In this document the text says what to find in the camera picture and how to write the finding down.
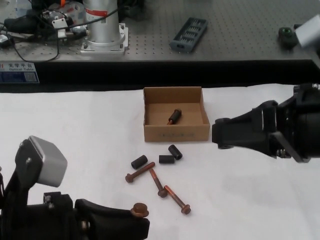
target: bolt thread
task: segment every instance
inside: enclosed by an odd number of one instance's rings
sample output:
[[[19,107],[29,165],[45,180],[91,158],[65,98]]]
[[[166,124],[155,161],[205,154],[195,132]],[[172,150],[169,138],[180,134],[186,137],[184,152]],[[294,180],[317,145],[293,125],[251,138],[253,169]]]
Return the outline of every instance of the bolt thread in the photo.
[[[162,189],[164,189],[162,187],[162,185],[161,185],[161,182],[159,181],[159,178],[157,177],[157,174],[156,174],[155,170],[150,169],[149,172],[150,172],[150,174],[151,174],[151,176],[152,176],[152,178],[154,180],[154,183],[155,183],[156,187],[158,188],[158,190],[161,191]]]
[[[186,205],[184,202],[171,190],[167,185],[164,186],[164,189],[168,192],[168,194],[172,197],[172,199],[180,206],[180,208],[184,208]]]
[[[141,174],[143,174],[144,172],[148,171],[149,169],[153,168],[155,166],[155,162],[151,162],[149,163],[148,165],[144,166],[143,168],[139,169],[138,171],[134,172],[131,174],[131,177],[132,178],[135,178]]]

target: cardboard box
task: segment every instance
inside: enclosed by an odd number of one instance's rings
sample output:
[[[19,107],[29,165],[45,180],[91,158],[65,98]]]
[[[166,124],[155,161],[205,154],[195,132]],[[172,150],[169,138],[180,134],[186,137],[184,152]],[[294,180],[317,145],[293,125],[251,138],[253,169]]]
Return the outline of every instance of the cardboard box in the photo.
[[[210,123],[201,87],[145,87],[143,94],[145,142],[208,141]],[[175,109],[182,116],[167,125]]]

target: black cable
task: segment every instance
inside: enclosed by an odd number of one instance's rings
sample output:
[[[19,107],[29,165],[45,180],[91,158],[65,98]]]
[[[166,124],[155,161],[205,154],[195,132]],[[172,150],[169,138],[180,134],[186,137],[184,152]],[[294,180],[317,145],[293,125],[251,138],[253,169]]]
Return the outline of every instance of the black cable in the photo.
[[[60,14],[62,14],[65,18],[68,18],[68,16],[67,16],[66,14],[64,14],[62,11],[55,10],[55,9],[53,9],[53,10],[49,10],[49,9],[48,9],[48,11],[52,11],[52,12],[56,12],[56,13],[60,13]]]
[[[14,38],[13,36],[11,36],[11,35],[8,34],[8,32],[10,31],[10,28],[11,28],[14,24],[16,24],[19,20],[21,20],[21,19],[23,19],[23,18],[26,18],[26,17],[28,17],[28,16],[27,16],[27,15],[24,15],[24,16],[21,16],[21,17],[16,18],[15,21],[7,27],[7,29],[6,29],[6,34],[5,34],[5,35],[7,36],[7,38]],[[55,59],[59,56],[59,54],[60,54],[58,31],[55,30],[55,28],[54,28],[52,25],[50,25],[50,24],[48,24],[47,22],[43,21],[40,17],[38,17],[38,16],[36,16],[36,15],[33,16],[33,17],[36,17],[36,18],[37,18],[41,23],[43,23],[45,26],[50,27],[51,29],[53,29],[53,30],[55,31],[55,34],[56,34],[56,37],[57,37],[57,40],[56,40],[56,55],[55,55],[54,57],[48,59],[48,60],[43,60],[43,61],[30,61],[30,60],[24,59],[24,57],[21,56],[21,54],[19,53],[19,51],[17,50],[17,48],[16,48],[16,46],[15,46],[15,43],[14,43],[13,41],[11,41],[11,39],[10,39],[11,46],[12,46],[13,49],[15,50],[16,54],[21,58],[21,60],[23,60],[23,61],[25,61],[25,62],[27,62],[27,63],[46,63],[46,62],[55,60]]]
[[[79,23],[79,24],[73,24],[73,25],[70,25],[70,26],[65,26],[65,27],[60,27],[60,28],[56,28],[55,30],[68,30],[68,29],[72,29],[72,28],[75,28],[75,27],[80,27],[80,26],[84,26],[84,25],[89,25],[89,24],[94,24],[94,23],[97,23],[97,22],[100,22],[101,20],[104,20],[108,17],[110,17],[111,15],[115,14],[116,12],[118,12],[119,10],[123,9],[123,8],[126,8],[126,4],[118,7],[116,10],[110,12],[109,14],[107,14],[106,16],[103,16],[103,17],[100,17],[100,18],[97,18],[95,20],[92,20],[92,21],[87,21],[87,22],[84,22],[84,23]]]

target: screwdriver bit set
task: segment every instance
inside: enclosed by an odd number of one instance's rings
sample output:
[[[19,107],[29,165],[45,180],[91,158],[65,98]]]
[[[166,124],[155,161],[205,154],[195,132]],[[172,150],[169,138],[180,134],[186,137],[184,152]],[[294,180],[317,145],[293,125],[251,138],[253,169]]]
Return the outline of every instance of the screwdriver bit set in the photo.
[[[192,52],[207,26],[207,20],[190,17],[170,43],[171,49],[178,52]]]

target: black rubber cylinder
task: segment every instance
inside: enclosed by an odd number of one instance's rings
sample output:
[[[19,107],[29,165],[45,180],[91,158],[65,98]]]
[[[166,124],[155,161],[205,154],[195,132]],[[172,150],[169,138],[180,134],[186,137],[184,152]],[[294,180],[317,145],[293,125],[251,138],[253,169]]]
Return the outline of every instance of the black rubber cylinder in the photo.
[[[159,155],[159,163],[160,164],[174,164],[175,157],[171,155]]]
[[[181,117],[181,114],[182,114],[181,109],[175,109],[171,117],[169,117],[169,122],[172,121],[173,124],[176,124],[176,122]]]
[[[138,157],[136,160],[131,162],[131,166],[133,167],[133,169],[136,170],[142,167],[143,165],[145,165],[147,162],[148,162],[148,158],[145,155],[142,155],[141,157]]]
[[[175,159],[180,160],[182,158],[182,153],[178,150],[175,145],[171,145],[168,148],[169,152],[174,156]]]

